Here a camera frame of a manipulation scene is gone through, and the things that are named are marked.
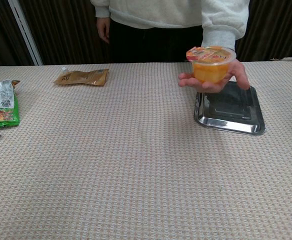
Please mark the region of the person's left hand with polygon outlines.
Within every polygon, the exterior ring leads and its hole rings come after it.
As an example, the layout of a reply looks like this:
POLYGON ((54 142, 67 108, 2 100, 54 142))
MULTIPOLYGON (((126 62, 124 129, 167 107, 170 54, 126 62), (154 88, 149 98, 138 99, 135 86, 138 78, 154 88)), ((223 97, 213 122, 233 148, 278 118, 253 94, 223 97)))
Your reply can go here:
POLYGON ((218 83, 200 82, 192 73, 182 72, 178 75, 179 87, 192 87, 198 93, 219 93, 226 84, 235 77, 237 85, 244 90, 250 88, 250 83, 246 74, 245 66, 237 59, 229 63, 228 72, 218 83))

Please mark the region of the person's right hand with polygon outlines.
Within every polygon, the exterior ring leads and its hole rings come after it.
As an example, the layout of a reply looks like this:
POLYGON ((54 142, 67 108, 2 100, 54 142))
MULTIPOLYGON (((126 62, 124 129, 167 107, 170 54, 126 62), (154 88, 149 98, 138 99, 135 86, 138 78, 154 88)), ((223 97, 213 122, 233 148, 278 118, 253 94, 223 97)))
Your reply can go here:
POLYGON ((110 43, 110 40, 109 40, 110 23, 111 23, 110 17, 98 17, 96 19, 96 27, 97 27, 98 35, 107 44, 110 43))

